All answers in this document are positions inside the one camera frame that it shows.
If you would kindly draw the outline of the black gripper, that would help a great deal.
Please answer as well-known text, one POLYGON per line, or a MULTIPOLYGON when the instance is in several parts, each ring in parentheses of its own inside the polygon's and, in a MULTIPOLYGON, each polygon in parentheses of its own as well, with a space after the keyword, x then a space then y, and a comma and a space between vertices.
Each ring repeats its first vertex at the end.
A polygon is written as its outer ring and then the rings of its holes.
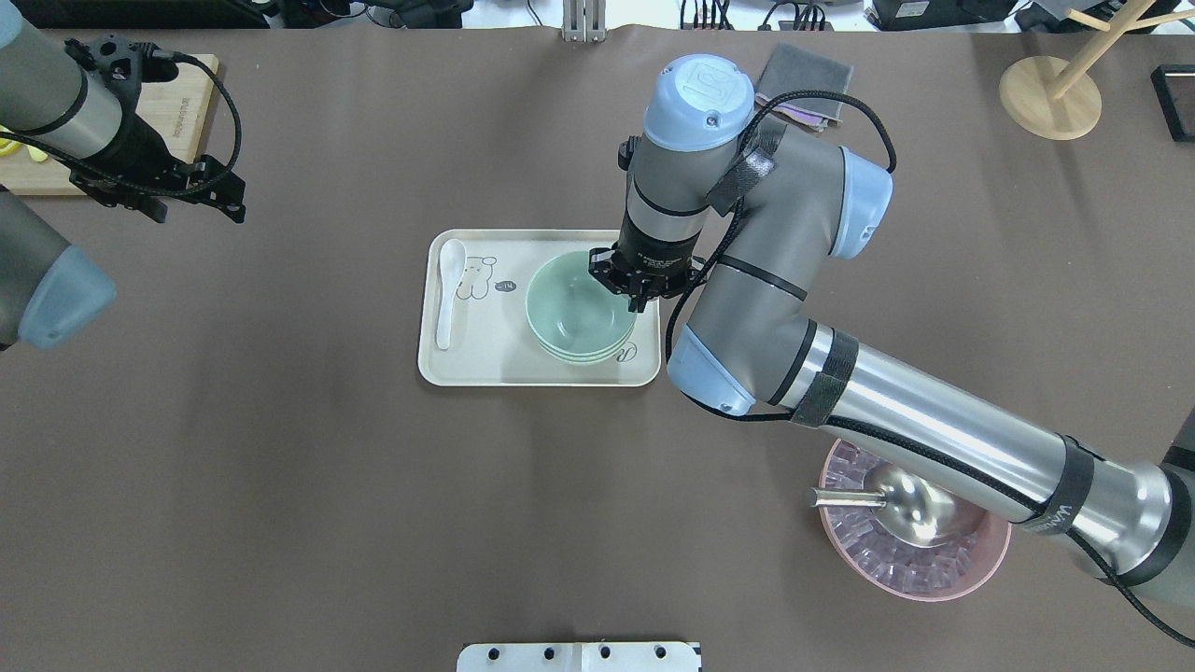
POLYGON ((206 204, 231 221, 243 224, 245 182, 234 167, 243 153, 243 118, 223 81, 209 65, 186 54, 163 49, 152 42, 131 42, 120 35, 108 35, 88 43, 65 42, 65 54, 88 74, 102 78, 102 90, 120 102, 120 127, 115 139, 93 158, 81 149, 71 149, 71 183, 104 207, 124 207, 152 218, 166 220, 163 200, 206 204), (137 115, 137 98, 145 83, 168 83, 178 77, 179 65, 194 65, 206 73, 222 94, 231 112, 233 152, 222 164, 204 154, 196 161, 183 161, 167 148, 160 133, 137 115))
POLYGON ((673 298, 695 279, 692 256, 701 230, 700 216, 624 212, 613 246, 586 252, 589 275, 609 293, 625 295, 627 310, 641 314, 649 301, 673 298))

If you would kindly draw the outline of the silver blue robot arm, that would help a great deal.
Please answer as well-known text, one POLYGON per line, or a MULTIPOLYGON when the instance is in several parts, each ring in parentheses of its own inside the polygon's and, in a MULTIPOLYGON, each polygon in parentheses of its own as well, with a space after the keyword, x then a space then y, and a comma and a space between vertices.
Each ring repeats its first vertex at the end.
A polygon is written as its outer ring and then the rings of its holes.
POLYGON ((737 65, 679 57, 619 152, 623 230, 589 271, 633 312, 698 291, 672 383, 739 421, 762 401, 1076 548, 1132 603, 1191 607, 1191 422, 1159 465, 1127 468, 807 318, 825 261, 852 259, 878 228, 893 170, 754 104, 737 65))
MULTIPOLYGON (((234 166, 243 120, 210 65, 120 35, 53 41, 5 1, 1 49, 4 139, 43 149, 67 166, 72 187, 103 207, 123 207, 163 224, 167 201, 206 204, 243 224, 245 182, 234 166), (227 161, 183 161, 137 115, 146 83, 174 80, 180 65, 209 77, 234 126, 227 161)), ((1 203, 1 343, 48 350, 114 303, 114 281, 8 189, 1 203)))

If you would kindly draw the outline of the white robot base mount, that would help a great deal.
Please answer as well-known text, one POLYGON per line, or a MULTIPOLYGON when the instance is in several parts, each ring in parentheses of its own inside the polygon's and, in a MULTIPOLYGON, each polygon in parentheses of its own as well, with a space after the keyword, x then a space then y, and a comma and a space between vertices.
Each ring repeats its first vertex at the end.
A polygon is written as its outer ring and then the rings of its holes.
POLYGON ((700 644, 684 641, 474 643, 456 671, 701 671, 700 644))

